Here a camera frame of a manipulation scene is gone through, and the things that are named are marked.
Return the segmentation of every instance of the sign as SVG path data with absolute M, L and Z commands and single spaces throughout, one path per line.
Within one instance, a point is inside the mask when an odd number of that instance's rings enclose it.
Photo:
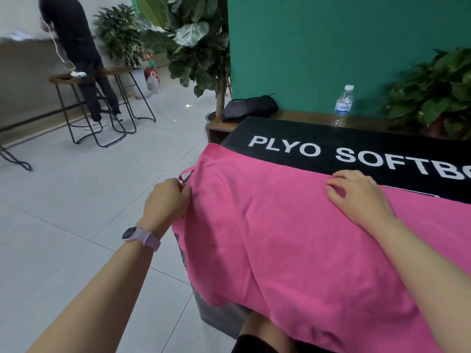
M 246 118 L 222 146 L 331 175 L 360 170 L 378 184 L 471 204 L 471 142 Z

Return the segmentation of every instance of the hand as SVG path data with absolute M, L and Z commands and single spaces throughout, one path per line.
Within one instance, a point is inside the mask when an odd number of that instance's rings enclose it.
M 136 226 L 161 239 L 173 222 L 186 213 L 190 200 L 191 186 L 181 184 L 176 178 L 156 184 Z
M 355 224 L 369 233 L 376 224 L 396 219 L 394 212 L 380 187 L 370 176 L 360 171 L 338 171 L 327 181 L 327 194 L 330 200 Z M 342 198 L 335 189 L 345 190 Z

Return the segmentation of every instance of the lavender watch strap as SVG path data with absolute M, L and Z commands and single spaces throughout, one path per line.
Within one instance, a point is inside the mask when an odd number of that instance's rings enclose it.
M 145 246 L 150 247 L 154 252 L 157 251 L 160 247 L 160 240 L 158 240 L 152 233 L 145 231 L 141 228 L 136 228 L 136 231 L 132 234 L 131 237 L 125 241 L 138 240 L 142 242 Z

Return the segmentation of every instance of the teal wall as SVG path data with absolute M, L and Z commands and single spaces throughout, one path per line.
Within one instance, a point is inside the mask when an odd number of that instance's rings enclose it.
M 275 93 L 280 108 L 379 116 L 385 86 L 433 48 L 471 46 L 471 0 L 228 0 L 234 98 Z

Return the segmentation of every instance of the water bottle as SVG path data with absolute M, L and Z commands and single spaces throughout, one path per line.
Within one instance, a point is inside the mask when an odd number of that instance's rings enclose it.
M 345 127 L 347 118 L 353 104 L 353 86 L 346 85 L 345 91 L 340 94 L 335 105 L 335 115 L 332 119 L 332 126 Z

